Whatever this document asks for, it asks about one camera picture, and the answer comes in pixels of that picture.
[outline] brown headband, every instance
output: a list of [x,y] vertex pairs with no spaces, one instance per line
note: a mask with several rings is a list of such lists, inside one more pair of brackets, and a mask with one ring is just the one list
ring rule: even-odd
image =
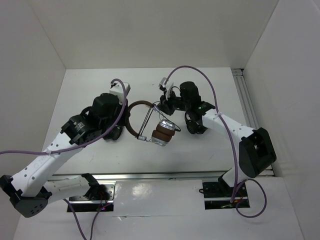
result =
[[[150,108],[153,107],[153,104],[151,102],[140,100],[140,101],[135,101],[135,102],[131,103],[130,106],[128,106],[127,111],[130,113],[131,109],[133,109],[137,105],[147,105]],[[131,133],[133,136],[135,136],[136,138],[139,137],[139,134],[132,128],[130,121],[129,121],[129,118],[128,118],[128,121],[127,121],[127,124],[125,127],[128,130],[128,132]]]

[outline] headphones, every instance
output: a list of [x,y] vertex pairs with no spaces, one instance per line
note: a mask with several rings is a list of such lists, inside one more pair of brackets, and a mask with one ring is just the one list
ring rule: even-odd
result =
[[185,112],[184,114],[184,121],[186,124],[186,128],[188,129],[189,133],[191,134],[203,134],[208,128],[198,124],[196,121],[188,119],[188,114]]
[[[151,102],[144,101],[144,100],[136,101],[136,102],[132,103],[128,107],[127,111],[130,113],[131,109],[137,105],[147,105],[150,108],[153,108],[154,110],[156,110],[157,112],[160,112]],[[145,142],[152,142],[152,143],[160,145],[162,147],[167,145],[168,142],[170,142],[170,140],[172,139],[172,137],[175,135],[175,133],[177,131],[177,126],[168,119],[163,119],[157,124],[155,130],[152,131],[151,140],[147,140],[146,136],[142,136],[141,134],[137,133],[131,127],[129,119],[128,119],[125,127],[128,130],[128,132],[131,133],[138,140],[142,140]]]

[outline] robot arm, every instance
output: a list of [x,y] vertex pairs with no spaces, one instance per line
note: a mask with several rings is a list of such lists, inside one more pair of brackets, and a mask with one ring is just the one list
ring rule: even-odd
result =
[[[124,83],[126,93],[130,85]],[[99,192],[105,191],[104,185],[89,173],[72,179],[48,181],[48,179],[71,157],[83,148],[55,153],[61,149],[69,149],[88,143],[101,136],[115,122],[124,102],[123,89],[114,85],[110,93],[96,97],[92,106],[85,108],[81,114],[75,115],[62,126],[61,132],[44,150],[44,155],[38,156],[27,167],[13,176],[0,177],[0,186],[10,196],[10,202],[24,217],[32,217],[41,212],[47,204],[73,196],[95,198]],[[128,120],[125,111],[117,126],[104,138],[117,139]]]
[[[229,139],[228,132],[220,119],[220,115],[226,122],[232,135],[236,149],[238,164],[237,183],[248,178],[255,178],[277,159],[268,132],[245,126],[230,117],[217,112],[214,105],[202,101],[197,86],[187,81],[180,85],[180,96],[161,81],[159,88],[164,92],[157,108],[167,115],[172,115],[175,110],[185,112],[187,129],[192,134],[203,134],[207,129],[212,129]],[[235,167],[227,171],[219,178],[222,191],[232,192],[235,184]]]

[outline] gray wall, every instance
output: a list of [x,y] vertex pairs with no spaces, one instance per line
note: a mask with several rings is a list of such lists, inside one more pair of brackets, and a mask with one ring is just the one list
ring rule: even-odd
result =
[[319,238],[320,0],[280,0],[245,81],[306,240]]
[[[0,7],[0,151],[41,151],[65,67],[25,0]],[[12,175],[34,157],[1,155],[0,175]],[[10,240],[20,214],[0,190],[0,228]]]
[[244,68],[278,0],[29,0],[67,69]]

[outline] brown ear cushion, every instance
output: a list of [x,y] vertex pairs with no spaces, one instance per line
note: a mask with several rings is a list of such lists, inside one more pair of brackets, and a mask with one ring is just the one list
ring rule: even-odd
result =
[[166,135],[162,132],[159,132],[157,130],[153,130],[152,137],[162,140],[164,142],[169,142],[172,139],[172,136]]
[[175,130],[170,130],[168,128],[165,128],[163,126],[160,126],[159,124],[155,128],[158,132],[169,135],[169,136],[174,136],[176,131]]

